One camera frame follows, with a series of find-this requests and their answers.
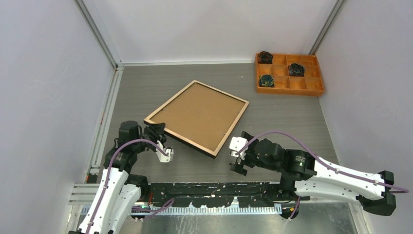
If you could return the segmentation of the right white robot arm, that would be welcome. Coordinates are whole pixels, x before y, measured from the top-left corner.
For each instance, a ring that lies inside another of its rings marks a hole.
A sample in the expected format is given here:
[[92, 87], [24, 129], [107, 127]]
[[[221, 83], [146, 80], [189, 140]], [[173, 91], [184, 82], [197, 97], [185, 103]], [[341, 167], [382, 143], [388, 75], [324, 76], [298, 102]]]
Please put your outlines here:
[[233, 137], [229, 149], [236, 158], [230, 169], [236, 173], [245, 176], [245, 167], [260, 167], [281, 174], [276, 191], [265, 192], [271, 201], [295, 201], [298, 206], [301, 198], [321, 196], [360, 205], [374, 215], [390, 216], [396, 209], [392, 172], [349, 169], [316, 156], [307, 148], [284, 149], [247, 132]]

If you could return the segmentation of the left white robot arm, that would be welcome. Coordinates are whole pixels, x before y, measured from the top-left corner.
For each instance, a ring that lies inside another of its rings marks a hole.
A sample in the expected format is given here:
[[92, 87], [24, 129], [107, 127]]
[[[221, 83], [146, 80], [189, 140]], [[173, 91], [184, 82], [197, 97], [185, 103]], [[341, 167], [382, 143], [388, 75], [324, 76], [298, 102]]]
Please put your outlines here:
[[120, 124], [113, 148], [106, 154], [101, 182], [76, 234], [116, 234], [135, 202], [149, 197], [148, 179], [132, 175], [137, 156], [145, 151], [156, 153], [161, 163], [172, 161], [174, 150], [166, 147], [164, 123], [142, 128], [136, 121]]

